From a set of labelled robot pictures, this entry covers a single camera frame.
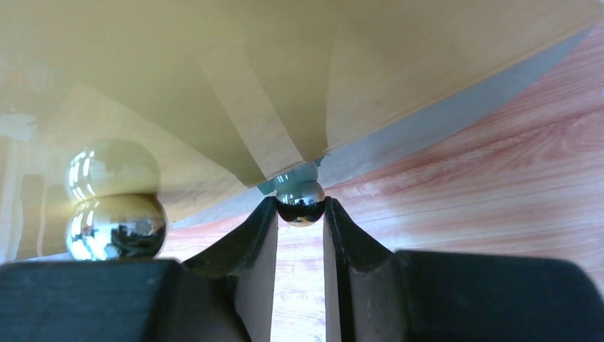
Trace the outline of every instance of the stacked steel balls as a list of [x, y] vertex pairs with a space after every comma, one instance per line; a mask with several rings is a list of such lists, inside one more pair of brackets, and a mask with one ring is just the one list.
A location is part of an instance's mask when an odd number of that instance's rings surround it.
[[157, 200], [160, 168], [151, 152], [127, 140], [100, 140], [78, 153], [66, 175], [75, 204], [66, 244], [76, 260], [153, 258], [166, 239]]

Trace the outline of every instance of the steel ball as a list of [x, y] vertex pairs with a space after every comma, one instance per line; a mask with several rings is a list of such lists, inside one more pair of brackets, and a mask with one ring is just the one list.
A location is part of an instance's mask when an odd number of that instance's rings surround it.
[[65, 186], [74, 203], [108, 195], [156, 194], [160, 167], [137, 142], [98, 140], [71, 160]]
[[162, 249], [167, 217], [151, 195], [99, 197], [76, 206], [67, 250], [76, 260], [153, 258]]
[[325, 211], [325, 191], [315, 181], [300, 182], [277, 189], [277, 211], [291, 226], [306, 227]]

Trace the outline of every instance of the wood grain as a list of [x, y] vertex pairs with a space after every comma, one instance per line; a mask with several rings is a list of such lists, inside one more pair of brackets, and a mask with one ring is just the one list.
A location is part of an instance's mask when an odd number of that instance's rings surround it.
[[[604, 293], [602, 70], [598, 26], [493, 115], [326, 192], [391, 249], [569, 259]], [[244, 218], [173, 231], [164, 255], [186, 259]], [[325, 340], [321, 230], [280, 224], [273, 341]]]

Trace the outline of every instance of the wooden floor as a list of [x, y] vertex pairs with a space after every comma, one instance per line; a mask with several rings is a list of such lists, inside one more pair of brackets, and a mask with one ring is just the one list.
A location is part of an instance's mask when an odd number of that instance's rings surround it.
[[[604, 293], [604, 26], [488, 118], [326, 192], [391, 249], [569, 259]], [[163, 255], [243, 219], [173, 231]], [[324, 341], [322, 222], [280, 227], [273, 341]]]

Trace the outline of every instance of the reflective metal sphere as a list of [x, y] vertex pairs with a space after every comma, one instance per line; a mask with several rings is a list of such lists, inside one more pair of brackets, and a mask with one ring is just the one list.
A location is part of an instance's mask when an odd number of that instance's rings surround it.
[[279, 215], [295, 227], [306, 227], [317, 222], [325, 211], [325, 192], [314, 181], [277, 189], [276, 197]]
[[71, 160], [65, 182], [75, 203], [108, 195], [155, 194], [160, 167], [153, 154], [136, 142], [99, 140]]
[[153, 258], [166, 233], [166, 213], [155, 197], [116, 195], [78, 204], [66, 244], [76, 260]]

